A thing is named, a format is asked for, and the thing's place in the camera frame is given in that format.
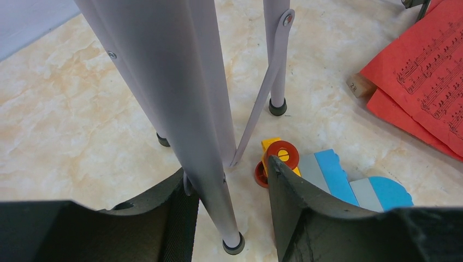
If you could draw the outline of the red sheet music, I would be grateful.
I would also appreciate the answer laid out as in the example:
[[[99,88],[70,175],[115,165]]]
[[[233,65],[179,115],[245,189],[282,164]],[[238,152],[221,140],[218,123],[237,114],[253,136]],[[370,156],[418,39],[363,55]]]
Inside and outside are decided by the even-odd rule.
[[[461,156],[457,155],[446,144],[429,133],[381,89],[377,89],[373,93],[366,107],[376,117],[413,135],[441,153],[462,162]]]
[[[462,1],[438,1],[362,70],[462,157]]]

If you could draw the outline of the white music stand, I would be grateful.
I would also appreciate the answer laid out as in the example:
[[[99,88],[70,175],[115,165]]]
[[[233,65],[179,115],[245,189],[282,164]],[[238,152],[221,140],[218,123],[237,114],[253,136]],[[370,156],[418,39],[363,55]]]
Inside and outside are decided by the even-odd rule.
[[[239,254],[239,232],[224,168],[241,159],[265,104],[275,116],[284,97],[295,12],[264,1],[268,68],[241,140],[235,141],[214,1],[77,1],[84,18],[184,170],[222,237]]]

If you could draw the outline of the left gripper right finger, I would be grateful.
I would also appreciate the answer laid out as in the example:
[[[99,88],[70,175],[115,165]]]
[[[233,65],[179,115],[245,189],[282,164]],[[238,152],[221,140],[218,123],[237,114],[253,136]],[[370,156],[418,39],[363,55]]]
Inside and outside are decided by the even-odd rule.
[[[344,202],[268,158],[279,261],[462,261],[462,209],[377,213]]]

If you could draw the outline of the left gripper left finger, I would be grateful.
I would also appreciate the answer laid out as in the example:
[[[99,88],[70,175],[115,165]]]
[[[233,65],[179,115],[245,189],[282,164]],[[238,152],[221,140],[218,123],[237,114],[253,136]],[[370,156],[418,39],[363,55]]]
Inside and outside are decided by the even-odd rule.
[[[199,198],[178,170],[110,210],[1,203],[1,261],[191,261]]]

